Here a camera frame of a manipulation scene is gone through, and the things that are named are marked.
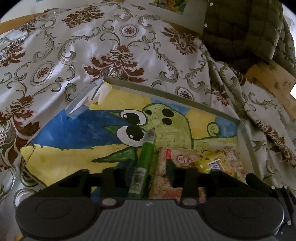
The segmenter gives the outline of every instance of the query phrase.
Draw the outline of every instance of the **green tube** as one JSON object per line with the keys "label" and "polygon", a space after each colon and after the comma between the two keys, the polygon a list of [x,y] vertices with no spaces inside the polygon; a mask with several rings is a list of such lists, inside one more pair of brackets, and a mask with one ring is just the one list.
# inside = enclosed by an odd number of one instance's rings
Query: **green tube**
{"label": "green tube", "polygon": [[146,183],[147,176],[154,153],[154,144],[156,139],[156,132],[150,129],[144,136],[144,142],[140,157],[137,162],[136,170],[133,173],[133,179],[128,191],[129,198],[139,199],[143,195],[143,189]]}

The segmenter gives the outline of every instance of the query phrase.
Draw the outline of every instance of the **ribbed gray surface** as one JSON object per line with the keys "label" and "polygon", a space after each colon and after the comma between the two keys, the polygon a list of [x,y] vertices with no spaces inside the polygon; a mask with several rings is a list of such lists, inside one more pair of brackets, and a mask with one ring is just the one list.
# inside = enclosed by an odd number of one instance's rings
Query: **ribbed gray surface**
{"label": "ribbed gray surface", "polygon": [[[86,240],[235,241],[209,228],[197,211],[181,208],[173,200],[126,200],[119,208],[104,210],[89,230],[68,239]],[[277,239],[270,237],[260,241]]]}

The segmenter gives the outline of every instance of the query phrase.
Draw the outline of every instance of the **green spike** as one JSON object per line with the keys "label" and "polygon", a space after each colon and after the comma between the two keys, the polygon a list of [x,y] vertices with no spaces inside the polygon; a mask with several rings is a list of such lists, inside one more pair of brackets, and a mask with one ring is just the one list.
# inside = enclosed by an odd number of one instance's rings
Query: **green spike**
{"label": "green spike", "polygon": [[118,118],[120,118],[120,119],[122,119],[121,118],[121,115],[120,115],[120,112],[108,112],[109,114],[111,114],[111,115],[114,115],[114,116],[116,116],[116,117],[118,117]]}
{"label": "green spike", "polygon": [[123,161],[136,161],[137,148],[136,147],[127,147],[123,150],[114,152],[108,156],[93,159],[91,162],[123,162]]}
{"label": "green spike", "polygon": [[104,126],[107,131],[110,131],[113,135],[116,135],[118,129],[122,126]]}

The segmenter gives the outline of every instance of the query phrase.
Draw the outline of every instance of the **black mechanical device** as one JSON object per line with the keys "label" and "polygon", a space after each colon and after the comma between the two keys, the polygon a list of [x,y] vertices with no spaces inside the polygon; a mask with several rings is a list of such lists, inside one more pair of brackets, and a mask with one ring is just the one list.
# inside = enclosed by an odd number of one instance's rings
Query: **black mechanical device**
{"label": "black mechanical device", "polygon": [[[16,209],[23,241],[293,241],[296,198],[287,187],[268,187],[254,174],[248,185],[220,172],[198,173],[167,162],[175,200],[118,197],[128,189],[124,169],[80,170],[25,199]],[[101,187],[91,198],[91,187]],[[199,203],[198,187],[207,190]]]}

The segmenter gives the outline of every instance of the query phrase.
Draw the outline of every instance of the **floral tablecloth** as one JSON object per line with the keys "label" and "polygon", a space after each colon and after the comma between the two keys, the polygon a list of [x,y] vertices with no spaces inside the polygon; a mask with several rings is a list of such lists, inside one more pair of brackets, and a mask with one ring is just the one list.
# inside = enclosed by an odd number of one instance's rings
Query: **floral tablecloth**
{"label": "floral tablecloth", "polygon": [[160,89],[239,118],[261,178],[296,193],[296,127],[282,105],[197,35],[141,6],[103,2],[47,12],[0,39],[0,240],[19,233],[15,207],[41,186],[20,148],[100,75]]}

